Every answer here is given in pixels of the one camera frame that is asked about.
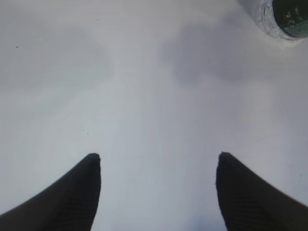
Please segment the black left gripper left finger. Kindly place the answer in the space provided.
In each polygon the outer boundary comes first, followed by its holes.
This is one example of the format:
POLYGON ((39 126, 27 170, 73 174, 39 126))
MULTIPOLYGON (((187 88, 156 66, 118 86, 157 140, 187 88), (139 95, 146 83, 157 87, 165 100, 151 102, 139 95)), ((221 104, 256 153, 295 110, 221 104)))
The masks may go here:
POLYGON ((101 193, 101 159, 88 154, 39 194, 1 214, 2 231, 90 231, 101 193))

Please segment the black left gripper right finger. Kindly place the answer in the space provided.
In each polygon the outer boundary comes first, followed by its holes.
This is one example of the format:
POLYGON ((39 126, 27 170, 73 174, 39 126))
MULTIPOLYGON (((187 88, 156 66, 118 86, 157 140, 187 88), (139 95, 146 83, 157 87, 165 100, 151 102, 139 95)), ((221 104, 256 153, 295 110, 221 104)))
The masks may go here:
POLYGON ((306 231, 308 208, 279 191, 230 153, 216 170, 218 204, 229 231, 306 231))

